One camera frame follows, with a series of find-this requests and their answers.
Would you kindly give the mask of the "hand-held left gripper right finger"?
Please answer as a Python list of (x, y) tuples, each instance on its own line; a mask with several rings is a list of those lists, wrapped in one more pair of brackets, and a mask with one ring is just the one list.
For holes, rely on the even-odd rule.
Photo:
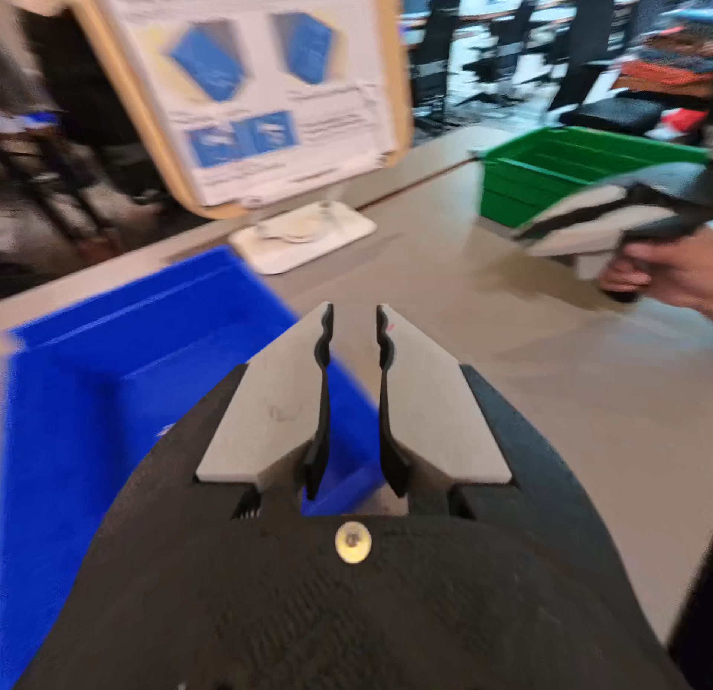
[(506, 486), (512, 471), (459, 361), (387, 304), (376, 311), (381, 471), (399, 498)]

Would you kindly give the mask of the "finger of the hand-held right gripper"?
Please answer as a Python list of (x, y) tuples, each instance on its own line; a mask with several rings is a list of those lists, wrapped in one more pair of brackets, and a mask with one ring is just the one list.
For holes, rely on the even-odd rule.
[(627, 205), (594, 221), (556, 229), (526, 246), (539, 258), (569, 257), (579, 280), (593, 281), (610, 265), (624, 237), (675, 217), (672, 209), (655, 205)]
[(556, 231), (602, 220), (628, 206), (682, 211), (701, 221), (709, 214), (709, 166), (664, 163), (594, 182), (549, 205), (522, 225), (513, 238), (544, 239)]

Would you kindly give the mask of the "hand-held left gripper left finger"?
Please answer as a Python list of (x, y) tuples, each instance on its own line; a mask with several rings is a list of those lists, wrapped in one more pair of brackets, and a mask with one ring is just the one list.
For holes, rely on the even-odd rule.
[(334, 305), (323, 302), (250, 358), (195, 471), (200, 482), (316, 498), (329, 459), (333, 331)]

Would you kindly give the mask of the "green plastic bin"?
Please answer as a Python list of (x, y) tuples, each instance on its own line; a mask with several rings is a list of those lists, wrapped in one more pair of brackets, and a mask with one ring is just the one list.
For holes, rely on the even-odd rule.
[(598, 181), (649, 166), (709, 160), (708, 150), (699, 147), (576, 126), (544, 127), (482, 155), (479, 215), (517, 229)]

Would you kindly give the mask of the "blue plastic bin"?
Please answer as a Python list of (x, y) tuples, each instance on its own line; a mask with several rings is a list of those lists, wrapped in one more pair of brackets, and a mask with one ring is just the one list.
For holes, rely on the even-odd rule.
[(1, 688), (64, 605), (153, 445), (297, 316), (229, 248), (11, 329), (1, 442)]

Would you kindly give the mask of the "person's right hand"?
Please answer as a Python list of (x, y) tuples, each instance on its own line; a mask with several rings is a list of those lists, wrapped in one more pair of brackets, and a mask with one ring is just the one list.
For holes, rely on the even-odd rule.
[(712, 320), (712, 227), (675, 240), (625, 245), (598, 276), (603, 291), (632, 293)]

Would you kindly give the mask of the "black office chair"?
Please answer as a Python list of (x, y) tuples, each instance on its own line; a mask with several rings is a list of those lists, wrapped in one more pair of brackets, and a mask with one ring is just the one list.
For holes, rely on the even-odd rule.
[(611, 66), (608, 43), (615, 0), (577, 0), (577, 11), (567, 31), (567, 69), (547, 112), (568, 107), (557, 122), (602, 132), (644, 136), (660, 123), (664, 105), (628, 91), (585, 103), (600, 75)]
[(423, 39), (409, 53), (414, 125), (426, 133), (440, 132), (448, 124), (450, 46), (459, 25), (460, 0), (431, 0)]
[(515, 96), (513, 79), (530, 36), (530, 17), (538, 3), (539, 0), (522, 0), (513, 15), (498, 17), (491, 22), (489, 31), (495, 38), (494, 44), (487, 49), (478, 49), (476, 61), (462, 67), (463, 71), (477, 78), (479, 90), (458, 103), (459, 107), (475, 102), (497, 106), (522, 102)]

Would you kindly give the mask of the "stack of folded cloths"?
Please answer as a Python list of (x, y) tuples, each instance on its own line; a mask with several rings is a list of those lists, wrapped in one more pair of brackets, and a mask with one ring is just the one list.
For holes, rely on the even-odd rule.
[(709, 100), (712, 97), (712, 9), (684, 9), (674, 26), (644, 38), (621, 63), (613, 89)]

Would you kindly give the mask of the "person's leg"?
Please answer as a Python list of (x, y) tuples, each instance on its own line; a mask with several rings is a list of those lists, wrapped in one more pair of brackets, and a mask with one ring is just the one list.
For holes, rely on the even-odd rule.
[(670, 656), (693, 689), (712, 689), (712, 548), (674, 628)]

